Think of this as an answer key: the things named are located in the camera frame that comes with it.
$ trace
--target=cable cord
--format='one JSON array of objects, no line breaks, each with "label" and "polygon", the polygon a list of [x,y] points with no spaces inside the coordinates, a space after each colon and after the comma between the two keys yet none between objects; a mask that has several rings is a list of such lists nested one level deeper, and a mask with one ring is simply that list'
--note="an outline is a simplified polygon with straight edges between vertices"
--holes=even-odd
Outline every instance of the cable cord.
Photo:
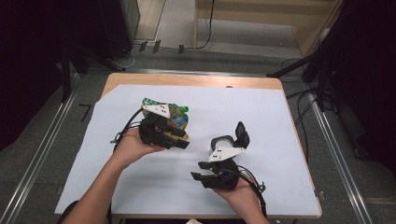
[{"label": "cable cord", "polygon": [[129,68],[132,67],[134,65],[134,49],[139,48],[140,45],[137,45],[136,47],[133,47],[131,49],[131,56],[132,56],[132,62],[129,65],[122,65],[120,63],[117,63],[116,61],[113,61],[114,64],[118,65],[121,68]]},{"label": "cable cord", "polygon": [[213,7],[215,6],[215,0],[212,0],[212,9],[210,11],[210,20],[209,20],[209,37],[206,40],[206,43],[199,48],[196,49],[203,49],[206,47],[207,43],[210,41],[210,37],[212,36],[212,19],[213,19]]}]

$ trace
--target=metal rail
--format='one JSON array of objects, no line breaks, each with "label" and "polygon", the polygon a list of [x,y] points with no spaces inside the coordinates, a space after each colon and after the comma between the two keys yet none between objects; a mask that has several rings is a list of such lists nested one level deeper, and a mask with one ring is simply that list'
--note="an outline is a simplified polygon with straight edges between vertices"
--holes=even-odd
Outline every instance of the metal rail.
[{"label": "metal rail", "polygon": [[17,219],[18,213],[21,211],[30,189],[35,183],[35,179],[37,178],[38,173],[40,172],[40,169],[47,158],[48,153],[50,152],[50,147],[52,146],[53,140],[61,128],[64,118],[66,117],[67,112],[76,96],[76,90],[80,82],[80,78],[77,74],[74,76],[74,81],[76,82],[75,88],[71,91],[70,96],[66,99],[66,101],[60,105],[46,134],[44,135],[43,140],[40,143],[40,146],[37,149],[37,152],[35,153],[25,174],[23,175],[21,182],[15,189],[14,194],[8,203],[6,211],[0,219],[0,224],[14,223]]}]

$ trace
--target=black equipment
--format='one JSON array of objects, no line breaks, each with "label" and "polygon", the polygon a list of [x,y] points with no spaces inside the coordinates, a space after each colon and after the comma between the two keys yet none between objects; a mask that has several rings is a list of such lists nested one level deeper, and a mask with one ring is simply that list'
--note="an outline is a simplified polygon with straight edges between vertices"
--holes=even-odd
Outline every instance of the black equipment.
[{"label": "black equipment", "polygon": [[[225,135],[222,137],[217,137],[212,139],[210,146],[212,151],[215,151],[216,143],[219,141],[227,141],[230,143],[231,147],[243,147],[247,148],[250,142],[248,133],[245,130],[245,126],[242,122],[238,123],[235,130],[236,140],[234,141],[230,135]],[[214,161],[206,162],[200,161],[198,165],[201,169],[211,170],[214,175],[201,175],[198,173],[191,172],[194,180],[201,181],[204,188],[210,189],[234,189],[238,183],[239,175],[233,173],[223,172],[223,169],[227,169],[239,174],[238,166],[232,158],[224,161]]]},{"label": "black equipment", "polygon": [[114,150],[116,150],[117,145],[121,141],[122,137],[125,133],[131,129],[138,127],[140,139],[144,144],[147,145],[155,145],[158,147],[165,147],[169,149],[170,147],[179,147],[186,148],[190,142],[184,141],[181,139],[172,138],[165,133],[170,133],[171,135],[177,137],[183,137],[186,132],[184,130],[173,128],[172,126],[167,124],[167,118],[148,112],[146,117],[142,119],[139,125],[131,126],[132,121],[136,116],[142,112],[143,109],[140,108],[132,115],[132,117],[128,120],[123,130],[117,133],[115,139],[111,141],[111,143],[115,143]]},{"label": "black equipment", "polygon": [[[241,147],[243,149],[246,149],[248,147],[248,144],[250,143],[250,138],[245,129],[245,125],[241,121],[238,122],[238,125],[235,129],[235,135],[236,135],[235,141],[230,135],[214,138],[210,143],[212,151],[213,152],[218,151],[219,153],[221,153],[222,150],[227,149],[227,147],[217,147],[217,143],[220,141],[228,142],[231,145],[231,147]],[[214,173],[213,175],[201,175],[199,173],[191,172],[193,179],[197,181],[201,181],[204,188],[206,189],[231,190],[236,187],[239,178],[242,178],[245,181],[247,181],[250,187],[256,193],[257,197],[259,198],[262,214],[265,217],[267,217],[266,204],[264,198],[262,197],[262,192],[265,189],[264,184],[262,183],[262,185],[259,185],[259,183],[257,182],[256,178],[254,178],[254,176],[253,176],[254,182],[251,182],[244,175],[241,175],[238,166],[236,165],[235,161],[233,161],[233,158],[228,158],[223,161],[212,161],[212,162],[200,161],[198,162],[198,165],[201,169],[211,170]]]}]

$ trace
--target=person's right hand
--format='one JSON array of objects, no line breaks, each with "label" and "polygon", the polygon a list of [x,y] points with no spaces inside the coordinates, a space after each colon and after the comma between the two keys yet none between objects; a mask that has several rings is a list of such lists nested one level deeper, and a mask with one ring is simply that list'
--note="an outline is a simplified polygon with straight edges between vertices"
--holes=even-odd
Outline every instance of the person's right hand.
[{"label": "person's right hand", "polygon": [[233,190],[213,189],[221,198],[231,206],[238,216],[250,223],[269,223],[262,214],[259,199],[251,186],[242,178],[239,178]]}]

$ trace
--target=white paper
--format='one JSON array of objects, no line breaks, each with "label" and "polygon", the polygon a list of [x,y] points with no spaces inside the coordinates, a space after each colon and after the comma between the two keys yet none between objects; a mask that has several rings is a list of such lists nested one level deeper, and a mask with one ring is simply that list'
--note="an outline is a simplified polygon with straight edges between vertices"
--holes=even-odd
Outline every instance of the white paper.
[{"label": "white paper", "polygon": [[264,181],[268,215],[321,215],[283,91],[145,85],[119,85],[96,104],[55,213],[61,214],[88,189],[111,156],[110,141],[145,97],[188,106],[191,143],[184,150],[147,155],[127,168],[113,196],[113,214],[234,215],[190,172],[210,174],[198,167],[210,155],[210,141],[223,135],[236,138],[236,125],[242,121],[250,144],[234,160]]}]

